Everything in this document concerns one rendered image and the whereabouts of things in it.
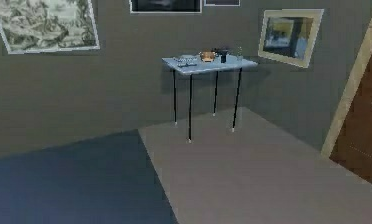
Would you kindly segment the cream framed blue yellow picture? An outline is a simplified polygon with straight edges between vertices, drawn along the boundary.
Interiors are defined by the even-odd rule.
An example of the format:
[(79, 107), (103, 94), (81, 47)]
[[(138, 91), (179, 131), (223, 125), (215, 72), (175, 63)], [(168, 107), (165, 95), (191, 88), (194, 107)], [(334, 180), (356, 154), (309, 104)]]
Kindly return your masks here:
[(308, 68), (324, 9), (265, 10), (258, 56)]

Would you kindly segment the copper bowl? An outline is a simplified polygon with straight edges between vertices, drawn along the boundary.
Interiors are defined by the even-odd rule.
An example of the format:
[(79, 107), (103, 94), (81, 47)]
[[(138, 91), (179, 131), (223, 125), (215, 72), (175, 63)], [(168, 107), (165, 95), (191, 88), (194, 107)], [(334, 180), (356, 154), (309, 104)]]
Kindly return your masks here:
[(202, 51), (199, 56), (203, 62), (212, 62), (216, 57), (216, 53), (214, 51)]

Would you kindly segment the dark framed picture white border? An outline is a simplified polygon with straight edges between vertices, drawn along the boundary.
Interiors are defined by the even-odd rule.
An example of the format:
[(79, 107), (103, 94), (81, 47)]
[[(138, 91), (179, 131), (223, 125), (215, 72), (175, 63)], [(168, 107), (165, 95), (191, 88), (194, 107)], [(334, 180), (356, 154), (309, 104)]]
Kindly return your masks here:
[(129, 0), (132, 13), (201, 13), (201, 0)]

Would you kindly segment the grey keyboard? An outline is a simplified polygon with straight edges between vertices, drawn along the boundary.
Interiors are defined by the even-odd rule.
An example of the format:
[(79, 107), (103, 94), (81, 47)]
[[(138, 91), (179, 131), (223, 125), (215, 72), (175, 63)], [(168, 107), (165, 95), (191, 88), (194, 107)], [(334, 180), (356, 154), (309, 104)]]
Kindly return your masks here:
[(198, 57), (195, 55), (181, 55), (179, 57), (174, 57), (176, 66), (180, 68), (196, 66), (197, 60), (198, 60)]

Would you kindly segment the brown wooden room door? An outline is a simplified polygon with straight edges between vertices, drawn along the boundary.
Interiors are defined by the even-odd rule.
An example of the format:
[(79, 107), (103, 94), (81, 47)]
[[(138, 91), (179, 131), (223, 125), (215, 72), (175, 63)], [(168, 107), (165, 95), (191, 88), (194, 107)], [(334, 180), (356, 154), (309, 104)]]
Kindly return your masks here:
[(372, 53), (330, 159), (372, 184)]

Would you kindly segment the small dark framed picture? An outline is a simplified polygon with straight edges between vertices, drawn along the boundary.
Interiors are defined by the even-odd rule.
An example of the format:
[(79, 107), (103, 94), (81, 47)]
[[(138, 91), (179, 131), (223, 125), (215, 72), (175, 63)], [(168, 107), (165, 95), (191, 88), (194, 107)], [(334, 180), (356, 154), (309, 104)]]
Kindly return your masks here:
[(241, 0), (204, 0), (204, 6), (209, 7), (239, 7)]

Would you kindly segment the pale blue table black legs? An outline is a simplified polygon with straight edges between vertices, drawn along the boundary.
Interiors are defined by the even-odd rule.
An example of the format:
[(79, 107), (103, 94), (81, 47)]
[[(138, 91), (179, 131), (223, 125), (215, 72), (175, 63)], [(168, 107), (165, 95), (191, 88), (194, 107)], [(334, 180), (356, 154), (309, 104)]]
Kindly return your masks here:
[[(238, 102), (240, 96), (240, 89), (242, 83), (242, 73), (244, 69), (256, 68), (258, 66), (257, 62), (243, 59), (242, 61), (237, 61), (237, 57), (233, 55), (227, 55), (227, 61), (222, 63), (220, 57), (214, 59), (212, 62), (203, 62), (199, 57), (196, 66), (190, 67), (177, 67), (174, 58), (163, 58), (162, 61), (170, 69), (173, 76), (173, 108), (174, 108), (174, 123), (177, 123), (177, 78), (176, 73), (189, 78), (189, 108), (188, 108), (188, 142), (192, 142), (192, 99), (193, 99), (193, 77), (196, 75), (208, 74), (211, 72), (216, 73), (216, 77), (219, 77), (220, 72), (237, 70), (238, 71), (238, 81), (236, 87), (236, 96), (234, 102), (234, 113), (231, 131), (235, 131), (236, 120), (237, 120), (237, 110)], [(216, 114), (217, 107), (217, 94), (218, 94), (218, 81), (215, 81), (215, 94), (214, 94), (214, 106), (213, 114)]]

